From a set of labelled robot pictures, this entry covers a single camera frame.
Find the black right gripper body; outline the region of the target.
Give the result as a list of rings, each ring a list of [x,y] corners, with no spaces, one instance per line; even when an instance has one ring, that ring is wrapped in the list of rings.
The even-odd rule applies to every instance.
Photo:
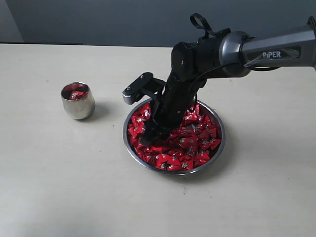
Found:
[[[175,72],[171,72],[160,100],[154,103],[154,113],[150,118],[157,123],[157,129],[178,128],[197,91],[204,85],[204,80],[195,81],[195,78],[181,81]]]

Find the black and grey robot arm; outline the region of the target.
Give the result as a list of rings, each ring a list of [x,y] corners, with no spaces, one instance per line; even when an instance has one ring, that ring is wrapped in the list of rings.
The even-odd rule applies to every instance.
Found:
[[[180,126],[185,111],[197,101],[208,79],[241,78],[251,71],[281,67],[315,67],[316,21],[278,36],[257,39],[229,28],[213,31],[200,14],[190,17],[204,31],[196,42],[176,44],[171,52],[171,72],[152,107],[141,143],[149,146]]]

